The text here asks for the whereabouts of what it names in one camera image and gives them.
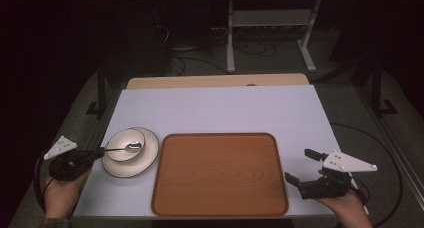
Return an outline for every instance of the white tabletop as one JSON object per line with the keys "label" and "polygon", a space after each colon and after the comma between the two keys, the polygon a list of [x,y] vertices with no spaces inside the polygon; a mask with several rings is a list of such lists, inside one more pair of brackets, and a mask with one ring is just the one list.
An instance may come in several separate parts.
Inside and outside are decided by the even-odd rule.
{"label": "white tabletop", "polygon": [[[124,90],[102,145],[131,127],[153,131],[160,143],[173,133],[267,132],[277,141],[283,171],[301,181],[318,179],[322,167],[304,149],[340,150],[312,85]],[[74,215],[162,218],[151,210],[158,159],[126,179],[110,176],[97,160]],[[296,187],[286,188],[287,217],[332,214],[314,200],[302,200]]]}

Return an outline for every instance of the hand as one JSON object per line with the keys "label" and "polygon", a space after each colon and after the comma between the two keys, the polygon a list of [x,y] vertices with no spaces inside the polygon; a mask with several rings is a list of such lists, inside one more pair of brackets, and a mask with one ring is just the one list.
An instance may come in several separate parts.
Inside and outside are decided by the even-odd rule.
{"label": "hand", "polygon": [[74,181],[52,180],[44,192],[45,218],[69,219],[78,201],[81,185],[90,175],[91,169]]}
{"label": "hand", "polygon": [[372,228],[364,206],[353,190],[349,190],[343,197],[321,198],[317,201],[330,208],[347,228]]}

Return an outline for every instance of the sleeve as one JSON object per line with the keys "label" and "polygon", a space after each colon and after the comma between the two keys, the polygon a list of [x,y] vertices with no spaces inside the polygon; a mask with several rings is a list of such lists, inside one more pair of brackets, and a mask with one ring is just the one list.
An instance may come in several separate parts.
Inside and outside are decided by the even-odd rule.
{"label": "sleeve", "polygon": [[44,219],[40,228],[72,228],[72,224],[67,219]]}

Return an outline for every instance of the white plate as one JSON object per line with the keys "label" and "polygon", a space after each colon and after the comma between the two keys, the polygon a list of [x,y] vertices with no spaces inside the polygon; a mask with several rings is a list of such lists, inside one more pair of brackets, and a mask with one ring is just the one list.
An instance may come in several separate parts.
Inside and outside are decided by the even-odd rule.
{"label": "white plate", "polygon": [[119,178],[128,178],[140,174],[155,161],[159,153],[159,140],[156,135],[145,128],[134,127],[131,129],[143,133],[145,138],[144,149],[132,159],[126,161],[115,161],[105,155],[102,158],[103,167],[106,172]]}

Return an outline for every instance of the wooden tray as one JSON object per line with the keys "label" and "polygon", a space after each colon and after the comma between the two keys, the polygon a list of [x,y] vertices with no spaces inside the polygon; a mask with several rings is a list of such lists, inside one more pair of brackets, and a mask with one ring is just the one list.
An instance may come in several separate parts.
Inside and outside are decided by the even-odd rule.
{"label": "wooden tray", "polygon": [[270,134],[172,134],[162,144],[152,210],[174,217],[283,216],[284,184]]}

